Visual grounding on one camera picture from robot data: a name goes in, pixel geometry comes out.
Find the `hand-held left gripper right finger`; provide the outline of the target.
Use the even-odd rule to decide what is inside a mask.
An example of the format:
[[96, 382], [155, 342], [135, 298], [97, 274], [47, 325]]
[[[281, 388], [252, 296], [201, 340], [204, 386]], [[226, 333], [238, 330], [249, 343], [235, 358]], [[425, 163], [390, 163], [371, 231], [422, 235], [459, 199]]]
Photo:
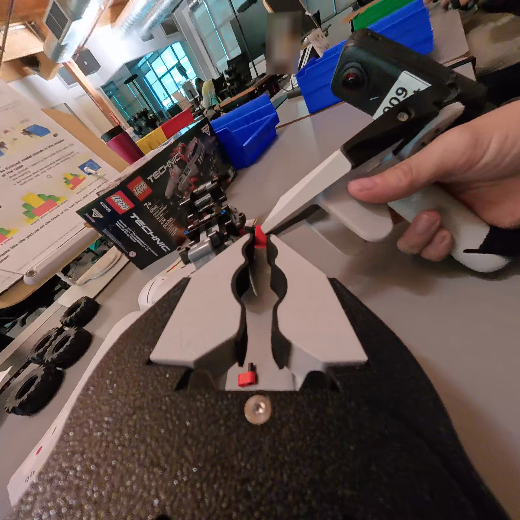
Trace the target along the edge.
[[331, 280], [275, 235], [268, 236], [272, 310], [271, 351], [299, 390], [313, 372], [364, 365], [368, 356]]

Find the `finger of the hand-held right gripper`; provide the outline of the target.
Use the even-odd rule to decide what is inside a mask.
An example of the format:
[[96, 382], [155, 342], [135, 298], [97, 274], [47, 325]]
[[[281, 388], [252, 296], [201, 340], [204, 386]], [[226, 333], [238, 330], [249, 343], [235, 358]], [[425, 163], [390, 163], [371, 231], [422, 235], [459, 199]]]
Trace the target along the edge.
[[332, 153], [278, 199], [262, 224], [263, 233], [273, 233], [300, 215], [314, 204], [318, 195], [344, 177], [352, 168], [352, 164], [341, 151]]

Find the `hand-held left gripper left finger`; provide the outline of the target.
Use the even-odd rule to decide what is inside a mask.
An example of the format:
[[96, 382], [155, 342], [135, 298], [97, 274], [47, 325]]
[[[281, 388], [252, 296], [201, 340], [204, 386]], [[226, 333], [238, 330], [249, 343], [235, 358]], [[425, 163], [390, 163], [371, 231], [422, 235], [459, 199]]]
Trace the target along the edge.
[[238, 241], [183, 281], [183, 289], [153, 348], [153, 367], [206, 377], [226, 389], [228, 371], [243, 366], [248, 347], [242, 296], [250, 286], [252, 235]]

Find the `black grey toy truck chassis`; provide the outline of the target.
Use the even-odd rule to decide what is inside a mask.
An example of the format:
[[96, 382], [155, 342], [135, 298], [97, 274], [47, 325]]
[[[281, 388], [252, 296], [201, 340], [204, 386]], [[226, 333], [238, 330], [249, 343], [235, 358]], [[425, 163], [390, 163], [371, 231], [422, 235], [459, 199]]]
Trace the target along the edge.
[[182, 266], [175, 270], [170, 287], [197, 277], [201, 285], [216, 283], [217, 291], [238, 301], [252, 288], [255, 262], [256, 221], [230, 206], [223, 189], [210, 182], [186, 196], [180, 204], [188, 227], [188, 244], [178, 247]]

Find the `grey desk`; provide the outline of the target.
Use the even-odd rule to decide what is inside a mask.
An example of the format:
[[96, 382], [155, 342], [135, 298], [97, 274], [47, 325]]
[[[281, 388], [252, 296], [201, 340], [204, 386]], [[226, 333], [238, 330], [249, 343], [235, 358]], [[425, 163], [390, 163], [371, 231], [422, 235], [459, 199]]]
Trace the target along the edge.
[[[281, 195], [370, 122], [345, 103], [303, 117], [302, 99], [278, 108], [277, 139], [227, 191], [259, 222]], [[519, 264], [478, 276], [459, 263], [401, 254], [401, 227], [381, 243], [335, 250], [306, 223], [281, 238], [340, 280], [412, 351], [447, 408], [473, 465], [519, 519]]]

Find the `person's right hand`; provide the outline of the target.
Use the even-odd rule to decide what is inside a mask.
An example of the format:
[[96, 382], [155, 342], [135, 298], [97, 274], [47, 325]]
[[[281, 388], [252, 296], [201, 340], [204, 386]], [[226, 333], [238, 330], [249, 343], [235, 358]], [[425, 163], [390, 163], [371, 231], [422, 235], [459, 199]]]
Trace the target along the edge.
[[382, 204], [440, 184], [485, 223], [479, 251], [519, 256], [519, 98], [451, 128], [377, 175], [352, 180], [351, 196]]

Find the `large blue storage bin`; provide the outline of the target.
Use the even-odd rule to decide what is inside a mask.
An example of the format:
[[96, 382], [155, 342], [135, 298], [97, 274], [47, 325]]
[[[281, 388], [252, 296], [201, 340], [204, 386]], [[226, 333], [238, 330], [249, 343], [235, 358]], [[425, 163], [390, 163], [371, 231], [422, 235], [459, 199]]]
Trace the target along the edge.
[[[430, 54], [434, 48], [429, 10], [423, 1], [413, 1], [368, 29], [421, 55]], [[346, 41], [342, 41], [330, 47], [320, 58], [310, 58], [296, 74], [310, 114], [340, 102], [330, 85], [345, 43]]]

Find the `green storage bin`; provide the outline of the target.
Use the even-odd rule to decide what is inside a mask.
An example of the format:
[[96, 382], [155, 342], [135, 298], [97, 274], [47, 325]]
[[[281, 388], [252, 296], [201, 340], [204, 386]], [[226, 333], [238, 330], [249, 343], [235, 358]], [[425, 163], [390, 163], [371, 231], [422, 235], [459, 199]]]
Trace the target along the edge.
[[353, 14], [351, 28], [353, 31], [368, 28], [374, 23], [406, 7], [413, 1], [373, 1], [360, 7]]

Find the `small blue storage bin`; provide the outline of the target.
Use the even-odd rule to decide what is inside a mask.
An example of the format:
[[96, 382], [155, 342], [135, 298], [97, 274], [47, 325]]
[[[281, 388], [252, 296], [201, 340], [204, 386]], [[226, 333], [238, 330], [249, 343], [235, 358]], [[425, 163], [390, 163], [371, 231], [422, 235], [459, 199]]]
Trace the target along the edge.
[[211, 121], [232, 165], [251, 166], [277, 137], [279, 117], [268, 94], [263, 94]]

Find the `black toy tire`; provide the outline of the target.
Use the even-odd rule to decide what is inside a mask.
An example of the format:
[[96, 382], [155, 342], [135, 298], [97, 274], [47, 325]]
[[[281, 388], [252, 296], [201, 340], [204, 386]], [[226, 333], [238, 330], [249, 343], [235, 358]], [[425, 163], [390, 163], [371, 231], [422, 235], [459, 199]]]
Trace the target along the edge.
[[99, 312], [100, 304], [88, 296], [80, 297], [61, 316], [60, 324], [65, 328], [83, 328]]
[[64, 328], [55, 327], [48, 330], [32, 347], [29, 352], [27, 361], [36, 365], [43, 365], [44, 358], [50, 346], [56, 341], [64, 332]]
[[33, 369], [8, 395], [4, 410], [8, 414], [31, 417], [45, 408], [59, 391], [65, 372], [52, 366]]
[[50, 344], [43, 357], [43, 365], [68, 369], [82, 358], [92, 341], [93, 335], [84, 328], [67, 329]]

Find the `black toy set box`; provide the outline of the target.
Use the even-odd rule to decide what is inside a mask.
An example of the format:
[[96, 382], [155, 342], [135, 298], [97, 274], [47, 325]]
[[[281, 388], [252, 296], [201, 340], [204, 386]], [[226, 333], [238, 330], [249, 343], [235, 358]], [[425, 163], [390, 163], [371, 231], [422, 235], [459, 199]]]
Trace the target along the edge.
[[76, 213], [142, 270], [184, 243], [197, 212], [191, 200], [209, 188], [223, 203], [236, 176], [203, 118], [130, 166]]

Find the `red storage bin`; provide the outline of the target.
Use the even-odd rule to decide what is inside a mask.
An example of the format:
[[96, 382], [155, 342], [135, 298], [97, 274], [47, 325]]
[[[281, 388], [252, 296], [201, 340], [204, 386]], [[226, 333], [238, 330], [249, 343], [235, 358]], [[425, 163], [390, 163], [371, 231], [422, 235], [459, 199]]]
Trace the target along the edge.
[[161, 125], [161, 130], [164, 133], [166, 139], [169, 139], [193, 123], [194, 116], [192, 114], [191, 108], [187, 108], [164, 122]]

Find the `white board stand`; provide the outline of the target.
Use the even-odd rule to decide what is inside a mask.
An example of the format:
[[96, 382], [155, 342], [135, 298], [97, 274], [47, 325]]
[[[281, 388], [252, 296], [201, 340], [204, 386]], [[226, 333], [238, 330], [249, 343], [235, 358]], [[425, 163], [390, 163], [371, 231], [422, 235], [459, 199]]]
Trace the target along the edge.
[[22, 279], [11, 289], [17, 303], [26, 300], [62, 268], [74, 260], [98, 238], [99, 233], [87, 224], [77, 210], [97, 197], [108, 182], [117, 180], [127, 169], [102, 168], [100, 177], [84, 180], [65, 198], [60, 198], [43, 216], [27, 226], [23, 239], [13, 248], [10, 259]]

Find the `yellow storage bin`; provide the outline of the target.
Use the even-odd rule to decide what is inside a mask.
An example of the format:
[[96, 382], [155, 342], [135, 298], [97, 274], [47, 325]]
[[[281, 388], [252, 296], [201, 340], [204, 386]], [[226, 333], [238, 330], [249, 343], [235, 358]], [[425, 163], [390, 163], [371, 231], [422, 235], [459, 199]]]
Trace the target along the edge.
[[167, 137], [160, 126], [148, 133], [145, 137], [136, 141], [136, 145], [139, 147], [144, 155], [156, 150], [163, 145], [167, 140]]

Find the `maroon tumbler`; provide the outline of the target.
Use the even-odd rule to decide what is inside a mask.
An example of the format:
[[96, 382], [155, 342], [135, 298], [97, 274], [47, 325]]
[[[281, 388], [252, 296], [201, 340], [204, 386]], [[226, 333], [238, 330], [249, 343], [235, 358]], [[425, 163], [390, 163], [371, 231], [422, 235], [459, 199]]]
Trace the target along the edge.
[[103, 133], [101, 139], [129, 165], [136, 163], [145, 156], [132, 137], [120, 125], [116, 125]]

